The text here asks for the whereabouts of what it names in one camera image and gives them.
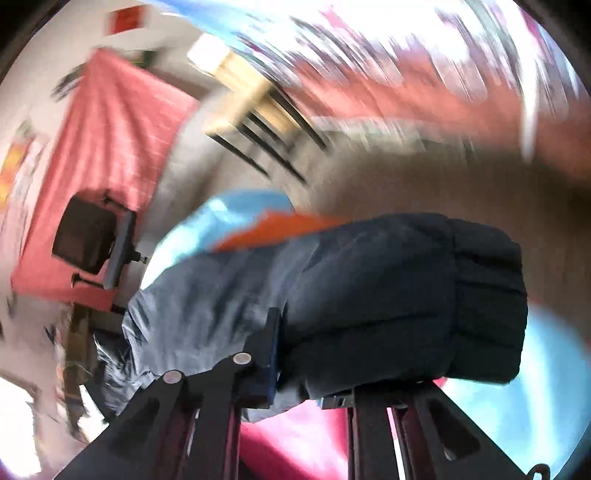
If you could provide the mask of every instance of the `chair backrest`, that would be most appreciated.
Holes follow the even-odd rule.
[[[61,217],[51,254],[96,275],[109,258],[116,227],[113,212],[75,195]]]

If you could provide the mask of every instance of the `office chair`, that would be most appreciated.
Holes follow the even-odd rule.
[[[104,194],[102,203],[104,206],[74,195],[57,228],[51,249],[53,256],[91,275],[98,275],[109,260],[102,283],[87,280],[76,272],[72,275],[72,288],[77,283],[86,283],[113,290],[119,286],[124,266],[147,261],[133,245],[137,214],[110,198],[109,192]],[[123,212],[119,220],[107,205]]]

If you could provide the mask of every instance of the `table leg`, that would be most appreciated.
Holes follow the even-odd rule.
[[[258,170],[260,173],[262,173],[266,178],[270,178],[269,176],[269,172],[267,172],[263,167],[261,167],[258,163],[256,163],[251,157],[249,157],[248,155],[245,155],[244,153],[242,153],[240,150],[238,150],[234,145],[232,145],[230,142],[228,142],[227,140],[224,140],[222,137],[220,137],[219,135],[211,135],[210,138],[214,141],[216,141],[217,143],[219,143],[221,146],[223,146],[226,150],[228,150],[229,152],[233,153],[234,155],[236,155],[237,157],[243,159],[246,163],[248,163],[251,167],[255,168],[256,170]]]
[[[300,182],[304,185],[307,184],[306,179],[301,176],[300,172],[298,172],[291,163],[289,163],[286,159],[284,159],[276,150],[267,144],[262,138],[260,138],[256,133],[254,133],[250,128],[246,125],[240,125],[238,127],[238,131],[247,137],[251,142],[256,143],[259,147],[261,147],[265,152],[267,152],[272,158],[277,160],[287,171],[289,171],[295,178],[297,178]]]
[[[316,132],[316,130],[314,130],[314,128],[312,128],[312,126],[308,123],[308,120],[306,120],[301,115],[301,113],[297,111],[296,107],[294,107],[291,104],[291,102],[287,99],[287,97],[284,96],[283,93],[281,93],[277,89],[273,89],[269,96],[273,100],[275,100],[279,104],[279,106],[283,108],[283,110],[285,110],[293,118],[293,120],[295,120],[295,122],[300,126],[300,128],[304,132],[306,132],[312,138],[312,140],[314,140],[316,145],[318,145],[322,150],[328,149],[328,145],[326,144],[326,142],[322,140],[322,138]]]
[[[277,135],[271,128],[269,128],[267,124],[258,118],[254,113],[249,113],[247,118],[258,128],[263,130],[267,135],[269,135],[269,137],[271,137],[275,142],[281,144],[283,148],[287,149],[287,144],[281,139],[281,137]]]

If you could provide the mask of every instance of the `gray fabric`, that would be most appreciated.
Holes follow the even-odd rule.
[[[170,369],[203,372],[240,351],[270,307],[284,315],[278,394],[248,420],[385,379],[508,382],[527,321],[521,251],[504,233],[384,216],[164,271],[129,304],[127,355],[104,358],[109,407]]]

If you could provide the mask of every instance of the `bright window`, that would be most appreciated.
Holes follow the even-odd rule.
[[[33,397],[0,377],[0,459],[15,476],[41,471],[35,446]]]

